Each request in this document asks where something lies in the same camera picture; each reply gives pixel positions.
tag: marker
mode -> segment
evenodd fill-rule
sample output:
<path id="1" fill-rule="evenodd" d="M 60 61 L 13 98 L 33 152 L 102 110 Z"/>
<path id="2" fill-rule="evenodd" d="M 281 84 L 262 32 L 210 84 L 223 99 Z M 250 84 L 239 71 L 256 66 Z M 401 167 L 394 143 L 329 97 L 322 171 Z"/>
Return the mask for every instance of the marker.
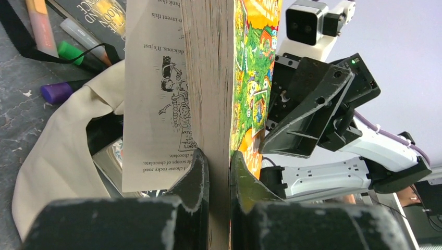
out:
<path id="1" fill-rule="evenodd" d="M 92 49 L 93 47 L 99 45 L 99 43 L 92 36 L 87 34 L 84 29 L 82 29 L 80 26 L 78 26 L 78 24 L 70 19 L 65 19 L 60 24 L 60 27 L 86 49 Z M 98 57 L 106 65 L 112 65 L 109 58 L 107 57 L 107 53 L 104 47 L 97 47 L 93 49 L 91 53 Z"/>
<path id="2" fill-rule="evenodd" d="M 67 43 L 66 41 L 62 41 L 58 45 L 58 54 L 64 59 L 72 60 L 83 54 L 83 51 Z M 91 54 L 86 54 L 75 60 L 73 63 L 84 70 L 97 74 L 103 72 L 107 68 L 102 61 L 98 60 L 98 58 Z"/>
<path id="3" fill-rule="evenodd" d="M 37 49 L 58 58 L 57 46 L 44 0 L 26 0 Z"/>
<path id="4" fill-rule="evenodd" d="M 89 80 L 61 82 L 40 87 L 43 98 L 50 104 L 64 103 L 75 91 L 79 90 Z"/>

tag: dark book cover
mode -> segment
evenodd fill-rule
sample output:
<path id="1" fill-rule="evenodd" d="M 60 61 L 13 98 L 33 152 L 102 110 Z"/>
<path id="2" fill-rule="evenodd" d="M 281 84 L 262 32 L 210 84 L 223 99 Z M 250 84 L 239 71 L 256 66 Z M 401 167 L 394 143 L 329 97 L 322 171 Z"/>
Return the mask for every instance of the dark book cover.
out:
<path id="1" fill-rule="evenodd" d="M 99 42 L 125 57 L 126 0 L 46 0 L 59 14 L 72 19 Z"/>

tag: yellow image on book cover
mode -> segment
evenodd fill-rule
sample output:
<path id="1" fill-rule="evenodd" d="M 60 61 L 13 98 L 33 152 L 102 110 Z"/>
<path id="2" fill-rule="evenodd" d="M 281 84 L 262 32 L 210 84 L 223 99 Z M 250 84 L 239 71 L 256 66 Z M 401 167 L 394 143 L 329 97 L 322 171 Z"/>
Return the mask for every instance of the yellow image on book cover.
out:
<path id="1" fill-rule="evenodd" d="M 230 159 L 243 153 L 259 179 L 282 0 L 235 0 L 235 87 L 230 131 Z"/>

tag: camera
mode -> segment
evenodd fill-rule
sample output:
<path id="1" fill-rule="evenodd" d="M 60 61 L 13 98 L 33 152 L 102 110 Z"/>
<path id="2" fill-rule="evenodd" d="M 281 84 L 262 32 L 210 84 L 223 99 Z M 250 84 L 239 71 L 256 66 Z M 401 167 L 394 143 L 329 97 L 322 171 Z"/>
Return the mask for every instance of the camera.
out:
<path id="1" fill-rule="evenodd" d="M 325 3 L 297 0 L 286 10 L 287 38 L 307 45 L 316 45 L 323 35 Z"/>

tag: bag handle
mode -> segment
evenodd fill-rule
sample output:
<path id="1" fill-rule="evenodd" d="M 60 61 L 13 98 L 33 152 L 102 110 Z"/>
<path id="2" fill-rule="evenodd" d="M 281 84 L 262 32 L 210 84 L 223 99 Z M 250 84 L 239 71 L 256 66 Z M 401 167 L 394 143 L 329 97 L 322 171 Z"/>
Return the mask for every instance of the bag handle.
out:
<path id="1" fill-rule="evenodd" d="M 37 43 L 35 42 L 34 38 L 32 38 L 31 34 L 26 29 L 8 0 L 0 0 L 0 23 L 3 25 L 3 28 L 20 55 L 29 59 L 46 61 L 49 63 L 71 64 L 89 53 L 91 50 L 104 46 L 107 57 L 109 58 L 109 61 L 111 61 L 110 63 L 116 64 L 117 62 L 121 61 L 115 47 L 107 43 L 101 43 L 92 49 L 88 49 L 72 60 L 57 58 L 38 50 Z"/>

